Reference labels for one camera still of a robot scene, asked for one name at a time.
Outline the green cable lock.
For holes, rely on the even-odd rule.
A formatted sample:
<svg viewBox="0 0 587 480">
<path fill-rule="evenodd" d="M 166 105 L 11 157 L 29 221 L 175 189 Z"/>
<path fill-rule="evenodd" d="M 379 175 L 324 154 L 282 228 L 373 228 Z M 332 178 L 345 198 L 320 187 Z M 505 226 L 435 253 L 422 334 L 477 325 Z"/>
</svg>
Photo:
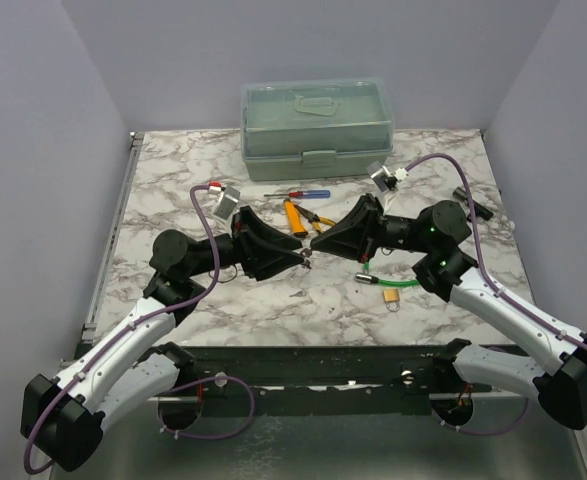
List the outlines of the green cable lock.
<svg viewBox="0 0 587 480">
<path fill-rule="evenodd" d="M 370 272 L 370 265 L 365 262 L 362 266 L 362 271 L 355 274 L 355 280 L 359 283 L 367 285 L 379 285 L 386 288 L 411 288 L 419 285 L 417 280 L 391 280 L 372 275 Z"/>
</svg>

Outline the silver key bunch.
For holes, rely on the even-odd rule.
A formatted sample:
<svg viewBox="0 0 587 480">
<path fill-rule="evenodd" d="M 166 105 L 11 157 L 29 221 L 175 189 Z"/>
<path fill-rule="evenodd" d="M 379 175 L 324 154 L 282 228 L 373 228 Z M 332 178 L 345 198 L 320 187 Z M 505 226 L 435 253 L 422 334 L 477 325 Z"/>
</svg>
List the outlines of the silver key bunch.
<svg viewBox="0 0 587 480">
<path fill-rule="evenodd" d="M 302 266 L 307 269 L 311 269 L 310 257 L 312 256 L 312 250 L 310 248 L 304 248 L 300 251 L 300 254 L 304 257 Z"/>
</svg>

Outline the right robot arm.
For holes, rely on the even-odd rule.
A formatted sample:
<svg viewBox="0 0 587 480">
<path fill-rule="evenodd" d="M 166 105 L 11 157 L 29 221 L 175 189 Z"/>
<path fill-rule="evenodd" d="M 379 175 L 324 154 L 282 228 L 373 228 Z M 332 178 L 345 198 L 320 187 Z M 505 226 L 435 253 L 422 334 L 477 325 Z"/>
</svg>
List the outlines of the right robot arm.
<svg viewBox="0 0 587 480">
<path fill-rule="evenodd" d="M 422 254 L 419 285 L 481 318 L 523 350 L 517 356 L 465 340 L 451 343 L 433 367 L 442 390 L 484 384 L 536 401 L 559 424 L 587 426 L 587 333 L 513 294 L 459 247 L 472 233 L 462 207 L 440 201 L 414 218 L 384 213 L 370 194 L 311 242 L 314 251 L 364 263 L 378 249 Z"/>
</svg>

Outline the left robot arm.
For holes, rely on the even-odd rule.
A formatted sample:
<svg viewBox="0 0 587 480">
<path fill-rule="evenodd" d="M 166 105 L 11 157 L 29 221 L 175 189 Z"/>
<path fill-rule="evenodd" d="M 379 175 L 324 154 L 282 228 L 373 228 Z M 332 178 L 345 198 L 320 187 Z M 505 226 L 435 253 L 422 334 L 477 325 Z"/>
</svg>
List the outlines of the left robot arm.
<svg viewBox="0 0 587 480">
<path fill-rule="evenodd" d="M 249 207 L 232 217 L 227 234 L 196 241 L 177 230 L 159 234 L 150 265 L 155 273 L 142 297 L 114 329 L 53 378 L 35 376 L 26 386 L 20 432 L 27 440 L 25 470 L 38 448 L 66 471 L 83 465 L 104 434 L 151 397 L 187 393 L 195 380 L 190 358 L 175 345 L 156 347 L 211 292 L 197 275 L 219 277 L 240 265 L 257 281 L 304 263 L 302 243 L 260 220 Z"/>
</svg>

